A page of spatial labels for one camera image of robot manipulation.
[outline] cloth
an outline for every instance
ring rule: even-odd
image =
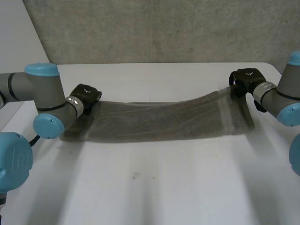
[[[240,135],[254,128],[245,96],[228,87],[193,100],[158,103],[100,101],[68,128],[64,141],[128,143]]]

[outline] concrete wall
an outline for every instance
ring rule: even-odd
[[[267,62],[300,49],[299,0],[24,0],[51,62]]]

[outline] white table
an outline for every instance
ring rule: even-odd
[[[61,65],[65,94],[79,83],[109,101],[182,101],[228,85],[238,68],[280,74],[265,63]],[[220,138],[100,144],[39,140],[29,179],[8,193],[3,224],[295,225],[300,177],[288,159],[297,127],[247,102],[255,131]],[[35,136],[33,102],[2,130]]]

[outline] black cable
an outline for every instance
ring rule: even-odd
[[[30,146],[32,147],[33,145],[35,145],[35,143],[39,140],[39,138],[40,138],[40,136],[36,136],[35,138],[33,138],[30,142],[29,142],[29,144],[30,144]]]

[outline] blue end cap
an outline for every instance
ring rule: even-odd
[[[300,176],[300,134],[292,141],[289,157],[292,170]]]
[[[32,149],[23,136],[0,133],[0,193],[20,187],[27,180],[32,164]]]
[[[293,52],[287,63],[292,66],[300,66],[300,51]]]
[[[33,129],[42,138],[54,139],[65,131],[65,126],[56,116],[42,113],[35,117]]]
[[[295,103],[282,109],[277,116],[277,120],[288,127],[300,125],[300,103]]]
[[[35,63],[25,67],[25,73],[33,76],[59,76],[57,66],[53,63]]]

